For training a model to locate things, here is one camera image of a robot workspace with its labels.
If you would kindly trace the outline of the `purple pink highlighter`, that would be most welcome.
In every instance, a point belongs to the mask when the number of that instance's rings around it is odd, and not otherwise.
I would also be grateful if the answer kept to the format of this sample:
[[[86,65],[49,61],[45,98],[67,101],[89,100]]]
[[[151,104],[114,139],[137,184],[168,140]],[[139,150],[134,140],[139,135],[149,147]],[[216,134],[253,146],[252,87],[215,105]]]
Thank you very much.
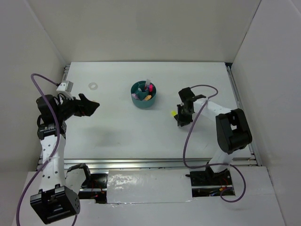
[[[132,96],[134,99],[139,100],[139,97],[138,97],[135,93],[131,94],[131,96]]]

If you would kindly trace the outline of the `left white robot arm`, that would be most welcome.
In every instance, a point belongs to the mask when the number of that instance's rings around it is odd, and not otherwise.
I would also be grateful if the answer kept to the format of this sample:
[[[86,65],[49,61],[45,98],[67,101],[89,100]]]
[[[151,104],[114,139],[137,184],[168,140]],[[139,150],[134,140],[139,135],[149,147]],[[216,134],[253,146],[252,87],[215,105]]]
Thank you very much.
[[[78,215],[79,191],[93,182],[84,163],[64,169],[65,122],[72,116],[91,116],[100,105],[84,94],[79,94],[79,99],[64,94],[45,95],[36,103],[40,111],[37,134],[42,146],[42,180],[38,193],[30,197],[30,205],[47,225]]]

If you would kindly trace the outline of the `black yellow highlighter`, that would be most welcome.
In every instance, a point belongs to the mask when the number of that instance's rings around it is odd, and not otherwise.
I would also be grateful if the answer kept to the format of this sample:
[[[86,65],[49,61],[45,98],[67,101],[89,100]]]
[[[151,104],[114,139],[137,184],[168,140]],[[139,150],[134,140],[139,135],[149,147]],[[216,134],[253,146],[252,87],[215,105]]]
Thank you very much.
[[[171,115],[177,120],[177,112],[176,111],[172,111]]]

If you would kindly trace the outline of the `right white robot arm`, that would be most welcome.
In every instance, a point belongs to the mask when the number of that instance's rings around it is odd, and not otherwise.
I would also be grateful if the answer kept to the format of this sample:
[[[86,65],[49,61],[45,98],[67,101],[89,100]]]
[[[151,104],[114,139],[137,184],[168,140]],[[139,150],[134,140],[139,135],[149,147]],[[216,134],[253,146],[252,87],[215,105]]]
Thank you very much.
[[[235,156],[235,151],[246,148],[253,140],[242,109],[231,110],[211,101],[211,98],[217,96],[218,93],[218,89],[211,85],[195,85],[181,89],[178,92],[181,103],[177,105],[175,115],[177,126],[183,127],[191,124],[183,148],[184,165],[189,169],[204,167],[205,179],[211,185],[217,184],[224,177]],[[186,150],[200,115],[215,122],[219,150],[206,165],[189,166],[186,163]]]

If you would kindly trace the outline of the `clear tape roll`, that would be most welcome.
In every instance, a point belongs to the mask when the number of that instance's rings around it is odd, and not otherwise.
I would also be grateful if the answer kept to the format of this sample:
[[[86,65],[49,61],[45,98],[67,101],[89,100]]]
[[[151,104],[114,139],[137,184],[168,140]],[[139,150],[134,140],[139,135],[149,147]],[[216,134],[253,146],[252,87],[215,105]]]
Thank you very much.
[[[89,87],[90,90],[96,90],[96,89],[98,89],[98,85],[95,82],[91,82],[88,85],[88,87]]]

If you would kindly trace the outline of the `orange highlighter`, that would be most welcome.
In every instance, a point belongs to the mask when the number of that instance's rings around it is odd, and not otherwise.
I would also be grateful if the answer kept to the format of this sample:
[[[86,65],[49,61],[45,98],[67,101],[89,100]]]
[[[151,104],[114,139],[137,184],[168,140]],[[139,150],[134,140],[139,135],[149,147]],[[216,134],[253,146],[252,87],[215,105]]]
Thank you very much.
[[[151,95],[148,95],[148,96],[146,96],[145,98],[144,98],[144,101],[148,101],[148,100],[150,100],[152,98],[152,96]]]

